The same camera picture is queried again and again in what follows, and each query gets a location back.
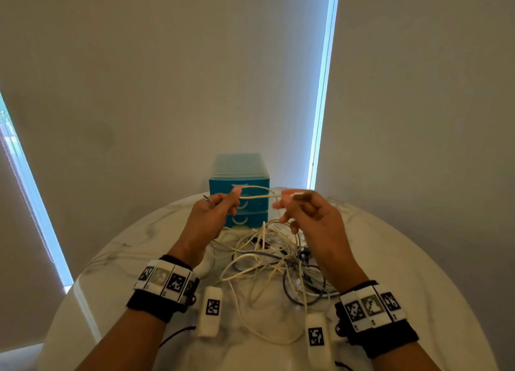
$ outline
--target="wrist strap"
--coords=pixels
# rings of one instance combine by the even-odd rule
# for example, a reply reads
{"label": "wrist strap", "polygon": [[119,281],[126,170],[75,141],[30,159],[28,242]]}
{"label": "wrist strap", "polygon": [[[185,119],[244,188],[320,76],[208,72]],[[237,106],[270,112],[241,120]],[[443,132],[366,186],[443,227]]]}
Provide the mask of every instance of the wrist strap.
{"label": "wrist strap", "polygon": [[345,292],[335,307],[338,334],[362,346],[370,359],[419,340],[395,297],[376,281]]}
{"label": "wrist strap", "polygon": [[184,313],[194,302],[199,282],[189,265],[165,255],[147,264],[133,286],[135,291],[127,307],[146,311],[168,323],[173,313]]}

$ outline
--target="blue plastic drawer unit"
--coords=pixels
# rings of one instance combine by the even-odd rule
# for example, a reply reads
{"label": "blue plastic drawer unit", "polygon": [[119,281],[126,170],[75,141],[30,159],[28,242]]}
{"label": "blue plastic drawer unit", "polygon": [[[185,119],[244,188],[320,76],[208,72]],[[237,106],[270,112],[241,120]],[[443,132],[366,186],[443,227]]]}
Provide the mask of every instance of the blue plastic drawer unit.
{"label": "blue plastic drawer unit", "polygon": [[[209,192],[229,193],[234,186],[255,185],[270,188],[270,176],[259,153],[218,154],[209,178]],[[267,195],[263,188],[243,188],[241,196]],[[268,198],[240,200],[236,216],[227,216],[226,226],[259,227],[268,221]]]}

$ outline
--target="drawer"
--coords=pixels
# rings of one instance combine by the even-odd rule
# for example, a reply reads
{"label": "drawer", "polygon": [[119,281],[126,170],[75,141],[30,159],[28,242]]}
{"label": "drawer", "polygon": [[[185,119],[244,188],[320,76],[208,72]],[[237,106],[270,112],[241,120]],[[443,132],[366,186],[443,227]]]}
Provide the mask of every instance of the drawer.
{"label": "drawer", "polygon": [[[270,179],[259,180],[209,180],[209,193],[229,193],[234,185],[259,185],[270,188]],[[262,188],[243,188],[241,196],[267,195],[268,191]],[[263,199],[241,199],[238,213],[264,212],[268,210],[268,198]]]}
{"label": "drawer", "polygon": [[227,215],[226,226],[245,226],[248,228],[258,228],[268,222],[268,212],[258,212],[254,214],[236,214],[234,217]]}

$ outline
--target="light strip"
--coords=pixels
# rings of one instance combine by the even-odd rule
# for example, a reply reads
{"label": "light strip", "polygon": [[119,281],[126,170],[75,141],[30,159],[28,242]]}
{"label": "light strip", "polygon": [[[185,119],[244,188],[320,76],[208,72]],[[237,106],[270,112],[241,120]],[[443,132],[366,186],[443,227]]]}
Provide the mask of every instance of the light strip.
{"label": "light strip", "polygon": [[315,124],[313,126],[313,138],[311,142],[310,165],[307,172],[307,189],[315,189],[318,167],[318,152],[320,150],[320,137],[322,136],[323,112],[325,108],[325,94],[331,65],[331,51],[333,49],[334,22],[336,21],[336,9],[338,0],[329,0],[327,20],[325,21],[325,36],[323,40],[322,64],[320,66],[320,78],[318,80],[317,108],[315,110]]}
{"label": "light strip", "polygon": [[72,285],[73,279],[68,264],[62,253],[61,246],[57,241],[56,233],[48,217],[38,187],[35,184],[34,177],[30,171],[25,153],[23,153],[9,112],[3,102],[2,94],[0,94],[0,142],[10,162],[12,171],[16,176],[25,203],[29,208],[32,220],[34,220],[36,229],[48,254],[48,258],[54,263],[63,287],[65,288]]}

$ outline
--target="white marble tabletop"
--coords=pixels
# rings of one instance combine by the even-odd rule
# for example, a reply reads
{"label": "white marble tabletop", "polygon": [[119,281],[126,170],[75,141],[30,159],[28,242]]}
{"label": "white marble tabletop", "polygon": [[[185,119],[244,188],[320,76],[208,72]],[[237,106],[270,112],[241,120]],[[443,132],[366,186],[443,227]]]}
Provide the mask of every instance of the white marble tabletop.
{"label": "white marble tabletop", "polygon": [[[163,207],[123,231],[86,268],[65,297],[48,331],[40,371],[74,370],[125,310],[132,284],[152,257],[167,252],[182,231],[191,206],[202,194]],[[331,201],[341,212],[352,251],[364,271],[387,285],[406,310],[420,344],[443,371],[497,370],[488,341],[469,305],[426,253],[390,225],[357,207]],[[278,211],[271,209],[269,218]],[[202,287],[219,277],[217,267]],[[236,282],[245,294],[246,281]],[[184,332],[159,351],[154,370],[309,370],[304,336],[290,345],[262,340],[245,328],[228,286],[224,291],[220,333],[200,339]],[[303,332],[304,310],[288,301],[274,280],[252,307],[240,299],[246,322],[261,334],[287,341]],[[327,299],[312,311],[329,310]],[[196,311],[176,314],[165,337],[196,323]],[[339,344],[336,359],[354,371],[372,370],[359,347]]]}

